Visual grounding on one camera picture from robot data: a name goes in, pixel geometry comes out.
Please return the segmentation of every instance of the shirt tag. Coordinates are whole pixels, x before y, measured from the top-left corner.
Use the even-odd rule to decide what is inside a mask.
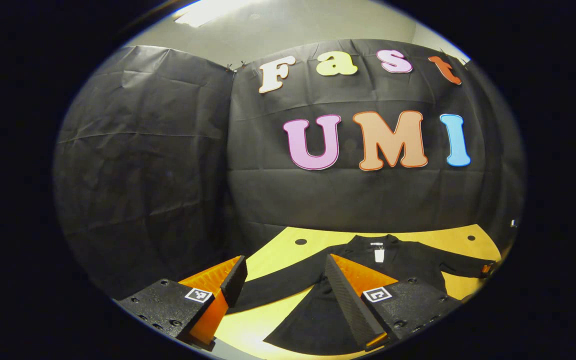
[[[378,249],[374,251],[374,262],[382,263],[384,262],[384,249]]]

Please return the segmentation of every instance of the ceiling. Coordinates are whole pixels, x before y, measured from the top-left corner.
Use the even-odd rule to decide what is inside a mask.
[[[448,54],[459,52],[414,19],[372,0],[257,0],[200,27],[174,19],[164,18],[125,45],[181,50],[233,68],[295,46],[338,39],[417,41],[437,50],[443,44]],[[451,55],[467,59],[461,52]]]

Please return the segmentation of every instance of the letter u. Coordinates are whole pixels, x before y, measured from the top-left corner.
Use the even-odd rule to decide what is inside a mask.
[[[306,129],[310,126],[308,120],[291,120],[283,125],[288,133],[288,146],[290,157],[296,166],[306,170],[323,170],[333,166],[339,157],[339,139],[337,124],[341,123],[341,116],[328,114],[320,116],[315,121],[324,132],[324,153],[319,156],[310,155],[306,145]]]

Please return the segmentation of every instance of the white tag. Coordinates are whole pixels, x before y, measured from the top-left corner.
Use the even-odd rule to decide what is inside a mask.
[[[212,292],[193,287],[184,297],[192,301],[197,301],[197,303],[205,303],[211,296],[213,296]]]
[[[371,303],[377,303],[377,301],[382,301],[393,297],[390,292],[384,289],[384,287],[377,287],[377,289],[366,290],[363,292],[363,294]]]
[[[374,251],[374,262],[382,263],[384,262],[384,249],[379,249]]]

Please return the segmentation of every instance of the table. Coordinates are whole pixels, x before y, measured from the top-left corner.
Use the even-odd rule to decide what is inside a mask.
[[[263,248],[246,260],[246,281],[254,280],[300,262],[329,247],[347,244],[355,235],[382,237],[388,233],[338,232],[286,227]],[[478,225],[423,232],[391,232],[403,242],[420,242],[426,246],[474,258],[501,260],[498,248]],[[295,244],[306,239],[306,244]],[[456,299],[473,294],[485,282],[442,272],[448,295]],[[349,360],[366,355],[366,351],[344,355],[307,355],[279,348],[267,342],[269,335],[313,287],[254,309],[224,316],[215,337],[245,353],[265,360]]]

